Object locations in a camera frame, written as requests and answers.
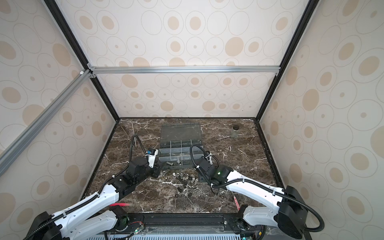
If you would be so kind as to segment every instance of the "red marker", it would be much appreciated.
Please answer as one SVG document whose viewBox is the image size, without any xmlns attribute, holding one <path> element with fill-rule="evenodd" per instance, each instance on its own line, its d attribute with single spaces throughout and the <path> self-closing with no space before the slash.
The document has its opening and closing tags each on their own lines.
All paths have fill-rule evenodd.
<svg viewBox="0 0 384 240">
<path fill-rule="evenodd" d="M 110 206 L 129 207 L 130 205 L 131 205 L 131 204 L 115 203 L 115 204 L 111 204 Z"/>
<path fill-rule="evenodd" d="M 239 203 L 237 202 L 237 199 L 235 196 L 233 196 L 233 199 L 235 200 L 235 203 L 236 203 L 236 207 L 237 207 L 237 210 L 239 211 L 240 210 L 240 205 Z"/>
</svg>

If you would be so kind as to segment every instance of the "patterned wallpaper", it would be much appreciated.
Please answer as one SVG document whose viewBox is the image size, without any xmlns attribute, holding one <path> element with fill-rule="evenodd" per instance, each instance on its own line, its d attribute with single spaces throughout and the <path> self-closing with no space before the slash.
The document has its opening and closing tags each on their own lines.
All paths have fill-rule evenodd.
<svg viewBox="0 0 384 240">
<path fill-rule="evenodd" d="M 279 65 L 307 0 L 57 0 L 93 66 Z"/>
<path fill-rule="evenodd" d="M 383 10 L 322 1 L 261 120 L 284 184 L 325 220 L 314 240 L 384 236 Z"/>
<path fill-rule="evenodd" d="M 115 121 L 87 80 L 0 177 L 0 239 L 76 203 Z"/>
<path fill-rule="evenodd" d="M 0 29 L 1 154 L 82 67 L 38 0 L 0 1 Z"/>
<path fill-rule="evenodd" d="M 255 117 L 275 73 L 100 74 L 120 117 Z"/>
</svg>

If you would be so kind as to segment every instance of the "marble surface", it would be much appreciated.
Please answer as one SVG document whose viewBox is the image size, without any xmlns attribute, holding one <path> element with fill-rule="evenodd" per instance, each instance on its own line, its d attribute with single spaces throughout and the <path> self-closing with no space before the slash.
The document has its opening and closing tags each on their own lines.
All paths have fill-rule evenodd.
<svg viewBox="0 0 384 240">
<path fill-rule="evenodd" d="M 256 127 L 251 119 L 122 119 L 113 134 L 87 195 L 97 191 L 108 177 L 126 166 L 133 129 L 146 149 L 158 148 L 163 124 L 186 122 L 200 124 L 204 149 L 216 155 L 220 164 L 230 166 L 247 177 L 275 186 Z M 230 137 L 233 124 L 240 126 L 238 138 Z M 143 153 L 138 144 L 137 147 L 134 148 L 133 156 L 142 156 Z M 136 187 L 133 193 L 120 200 L 120 202 L 131 204 L 130 207 L 125 207 L 125 211 L 131 213 L 237 212 L 234 196 L 240 205 L 262 206 L 244 195 L 228 190 L 220 189 L 218 194 L 214 195 L 206 183 L 183 184 L 177 178 L 173 178 L 173 172 L 197 176 L 194 169 L 162 171 L 159 178 L 146 179 Z"/>
</svg>

